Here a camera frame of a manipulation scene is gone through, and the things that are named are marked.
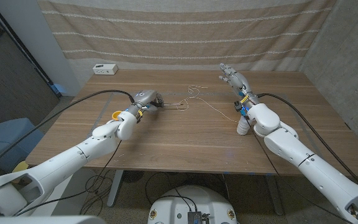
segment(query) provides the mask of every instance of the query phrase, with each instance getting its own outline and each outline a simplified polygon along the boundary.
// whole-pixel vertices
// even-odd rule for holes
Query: wooden table
[[[332,147],[336,154],[358,175],[358,138],[328,104],[319,91],[299,72],[242,72],[254,93],[274,93],[293,103]],[[237,100],[231,88],[218,79],[219,71],[119,70],[115,75],[94,75],[74,99],[99,90],[117,89],[131,94],[143,89],[159,91],[166,103],[177,103],[191,96],[189,85],[199,85],[198,97],[238,121],[234,109]],[[300,140],[312,151],[348,175],[314,134],[287,105],[269,96],[260,99],[280,119],[292,126]],[[249,132],[236,133],[237,123],[225,118],[199,99],[188,100],[189,109],[167,107],[158,113],[145,113],[130,140],[122,142],[111,169],[160,170],[178,172],[214,172],[236,174],[274,174],[274,169]],[[26,159],[31,166],[82,142],[91,130],[111,119],[111,114],[130,105],[127,96],[105,93],[66,110],[57,119],[38,146]],[[266,148],[279,173],[300,175],[289,162]],[[87,163],[103,167],[110,155]]]

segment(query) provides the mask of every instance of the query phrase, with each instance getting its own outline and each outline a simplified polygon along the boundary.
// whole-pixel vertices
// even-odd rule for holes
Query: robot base
[[[215,191],[197,185],[186,185],[178,187],[182,197],[188,197],[194,201],[197,211],[201,214],[209,214],[208,219],[202,222],[190,221],[191,224],[237,224],[236,214],[233,206]],[[168,191],[162,196],[178,195],[175,189]],[[188,205],[180,197],[164,197],[156,200],[149,213],[148,224],[187,224],[188,215],[195,215],[195,205],[191,200],[185,199],[193,213],[189,213]]]

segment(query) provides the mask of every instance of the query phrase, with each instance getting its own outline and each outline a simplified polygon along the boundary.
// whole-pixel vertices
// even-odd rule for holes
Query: yellow object
[[[117,117],[118,117],[119,114],[121,114],[121,112],[122,112],[122,111],[116,111],[116,112],[114,112],[114,113],[111,115],[112,119],[118,121],[118,118],[117,118]]]
[[[25,170],[27,168],[29,168],[29,165],[27,165],[25,163],[25,161],[22,161],[15,167],[15,169],[13,169],[12,172],[19,172],[19,171]]]
[[[248,99],[248,95],[246,95],[240,102],[243,103]]]

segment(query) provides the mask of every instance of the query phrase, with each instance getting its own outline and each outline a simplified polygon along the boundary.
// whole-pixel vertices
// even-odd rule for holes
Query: beige curtain
[[[49,0],[73,68],[297,70],[335,0]]]

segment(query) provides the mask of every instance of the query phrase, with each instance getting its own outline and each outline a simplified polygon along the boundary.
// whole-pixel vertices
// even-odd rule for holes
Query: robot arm
[[[155,90],[141,91],[134,99],[135,103],[93,130],[85,141],[33,168],[0,176],[0,215],[12,216],[43,203],[58,184],[87,162],[114,152],[117,139],[128,140],[144,111],[164,106]]]
[[[269,150],[297,167],[343,218],[352,223],[358,222],[358,185],[308,149],[298,140],[293,128],[280,121],[278,115],[265,104],[259,103],[243,75],[224,64],[221,64],[221,69],[227,78],[220,79],[239,90],[240,96],[244,95],[240,102],[235,103],[236,110],[242,112],[237,132],[242,130],[239,134],[246,134],[250,128],[245,119],[250,124],[256,121],[254,131],[264,138]]]

